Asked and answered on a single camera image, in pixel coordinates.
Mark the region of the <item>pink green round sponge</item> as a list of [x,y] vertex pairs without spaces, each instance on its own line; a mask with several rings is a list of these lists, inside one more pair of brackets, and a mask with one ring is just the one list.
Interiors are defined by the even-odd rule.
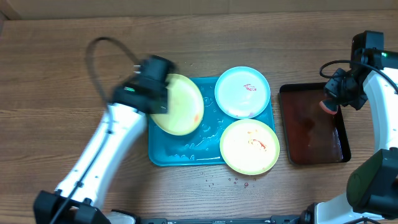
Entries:
[[322,100],[319,105],[328,114],[335,115],[338,112],[338,105],[332,99]]

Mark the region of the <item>yellow plate with red stain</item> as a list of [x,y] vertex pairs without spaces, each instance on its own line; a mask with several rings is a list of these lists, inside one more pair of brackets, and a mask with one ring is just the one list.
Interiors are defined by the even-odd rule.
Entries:
[[165,114],[152,114],[150,118],[166,133],[184,136],[192,133],[204,116],[202,94],[194,82],[179,74],[167,75],[168,107]]

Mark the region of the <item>light blue plate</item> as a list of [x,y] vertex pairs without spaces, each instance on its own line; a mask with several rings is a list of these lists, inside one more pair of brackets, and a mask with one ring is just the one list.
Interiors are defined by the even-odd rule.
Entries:
[[215,84],[219,108],[236,119],[254,118],[269,105],[271,88],[264,75],[251,67],[233,67]]

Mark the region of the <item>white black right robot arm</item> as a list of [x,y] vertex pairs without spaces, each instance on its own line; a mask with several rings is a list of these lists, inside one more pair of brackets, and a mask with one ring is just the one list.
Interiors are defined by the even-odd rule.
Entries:
[[397,53],[384,50],[384,35],[366,30],[353,37],[349,70],[327,76],[320,107],[371,107],[374,154],[351,173],[343,194],[314,203],[293,223],[379,223],[397,218]]

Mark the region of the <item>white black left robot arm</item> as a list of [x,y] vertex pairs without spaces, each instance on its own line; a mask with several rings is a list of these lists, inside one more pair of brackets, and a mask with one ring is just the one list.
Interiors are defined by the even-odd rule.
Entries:
[[152,55],[113,90],[96,132],[69,174],[54,192],[41,191],[34,201],[37,223],[138,223],[128,212],[101,211],[109,185],[148,114],[167,112],[167,75],[175,65]]

